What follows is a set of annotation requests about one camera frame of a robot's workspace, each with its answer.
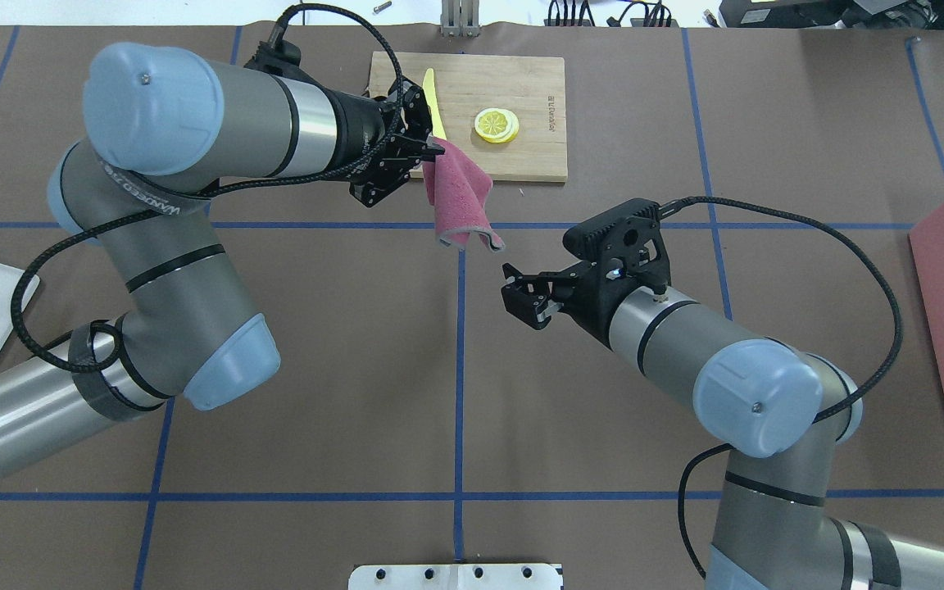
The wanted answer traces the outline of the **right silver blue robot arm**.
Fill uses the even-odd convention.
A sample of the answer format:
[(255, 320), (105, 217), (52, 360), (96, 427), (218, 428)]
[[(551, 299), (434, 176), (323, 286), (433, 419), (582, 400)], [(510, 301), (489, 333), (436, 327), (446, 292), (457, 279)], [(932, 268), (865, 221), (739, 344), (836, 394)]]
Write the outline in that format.
[(835, 447), (861, 415), (815, 421), (855, 391), (831, 362), (675, 291), (665, 261), (502, 271), (512, 315), (535, 329), (569, 315), (730, 445), (708, 589), (944, 589), (944, 551), (825, 515)]

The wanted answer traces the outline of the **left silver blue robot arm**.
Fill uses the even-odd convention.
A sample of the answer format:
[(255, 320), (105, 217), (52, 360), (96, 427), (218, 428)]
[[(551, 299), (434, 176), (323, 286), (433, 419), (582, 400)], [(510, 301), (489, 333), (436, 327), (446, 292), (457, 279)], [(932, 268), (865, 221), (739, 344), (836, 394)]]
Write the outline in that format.
[[(212, 410), (276, 374), (280, 356), (206, 206), (236, 189), (349, 183), (364, 206), (443, 153), (424, 90), (398, 75), (385, 96), (334, 91), (296, 46), (265, 42), (244, 67), (171, 46), (115, 43), (84, 84), (85, 138), (64, 154), (48, 202), (67, 239), (11, 295), (30, 359), (0, 374), (0, 479), (176, 397)], [(23, 322), (29, 283), (53, 255), (100, 243), (134, 299), (116, 319), (38, 343)]]

